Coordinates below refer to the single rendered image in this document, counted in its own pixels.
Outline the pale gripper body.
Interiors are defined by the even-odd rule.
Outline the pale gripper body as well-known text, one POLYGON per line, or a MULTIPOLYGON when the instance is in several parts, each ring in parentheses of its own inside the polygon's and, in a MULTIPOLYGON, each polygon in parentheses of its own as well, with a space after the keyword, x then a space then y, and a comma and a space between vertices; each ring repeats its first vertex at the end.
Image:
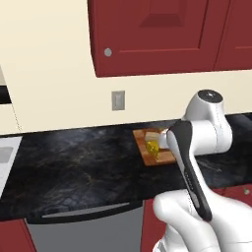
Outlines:
POLYGON ((159 147, 167 147, 166 130, 159 132, 147 132, 145 141, 156 141, 159 147))

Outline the wooden cutting board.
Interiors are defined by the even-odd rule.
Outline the wooden cutting board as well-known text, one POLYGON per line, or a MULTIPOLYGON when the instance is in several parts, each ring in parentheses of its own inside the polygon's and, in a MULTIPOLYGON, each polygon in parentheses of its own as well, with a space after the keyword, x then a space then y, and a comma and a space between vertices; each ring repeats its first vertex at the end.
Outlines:
POLYGON ((145 166, 156 166, 156 165, 175 163, 175 158, 170 150, 159 148, 157 158, 152 157, 147 152, 145 141, 145 135, 147 132, 160 133, 161 130, 155 128, 146 128, 146 129, 137 129, 133 131, 135 141, 137 143, 138 149, 140 151, 145 166))

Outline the grey dishwasher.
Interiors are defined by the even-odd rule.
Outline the grey dishwasher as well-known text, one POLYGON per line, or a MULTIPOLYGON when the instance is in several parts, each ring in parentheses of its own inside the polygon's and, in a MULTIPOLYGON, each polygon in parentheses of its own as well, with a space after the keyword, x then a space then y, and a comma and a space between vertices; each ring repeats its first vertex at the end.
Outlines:
POLYGON ((36 252, 140 252, 143 202, 90 214, 26 220, 36 252))

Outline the white stove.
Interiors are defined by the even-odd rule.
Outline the white stove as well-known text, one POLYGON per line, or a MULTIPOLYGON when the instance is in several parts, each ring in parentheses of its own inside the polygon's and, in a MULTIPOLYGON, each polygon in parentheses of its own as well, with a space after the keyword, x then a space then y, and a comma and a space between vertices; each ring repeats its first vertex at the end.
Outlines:
POLYGON ((0 198, 18 152, 21 137, 0 138, 0 198))

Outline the cream hood with black band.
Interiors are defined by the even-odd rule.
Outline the cream hood with black band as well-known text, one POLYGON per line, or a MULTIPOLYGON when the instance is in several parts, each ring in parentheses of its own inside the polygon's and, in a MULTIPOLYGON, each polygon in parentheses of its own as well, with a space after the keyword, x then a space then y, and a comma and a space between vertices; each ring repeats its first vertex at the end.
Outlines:
POLYGON ((0 67, 0 135, 19 134, 20 125, 0 67))

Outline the grey wall switch plate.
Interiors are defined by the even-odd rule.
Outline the grey wall switch plate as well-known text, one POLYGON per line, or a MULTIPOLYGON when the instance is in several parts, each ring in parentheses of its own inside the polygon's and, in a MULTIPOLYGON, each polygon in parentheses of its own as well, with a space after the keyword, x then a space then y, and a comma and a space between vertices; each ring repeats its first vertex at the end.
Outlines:
POLYGON ((112 110, 124 110, 125 109, 125 92, 117 91, 111 93, 112 110))

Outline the red wall cupboard door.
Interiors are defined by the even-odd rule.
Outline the red wall cupboard door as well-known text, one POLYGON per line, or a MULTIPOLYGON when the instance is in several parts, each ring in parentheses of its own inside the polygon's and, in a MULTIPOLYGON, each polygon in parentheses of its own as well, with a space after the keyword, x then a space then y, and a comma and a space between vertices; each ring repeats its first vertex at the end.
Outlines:
POLYGON ((229 0, 88 0, 98 77, 211 71, 229 0), (106 57, 104 49, 112 55, 106 57))
POLYGON ((252 69, 252 0, 230 0, 215 69, 252 69))

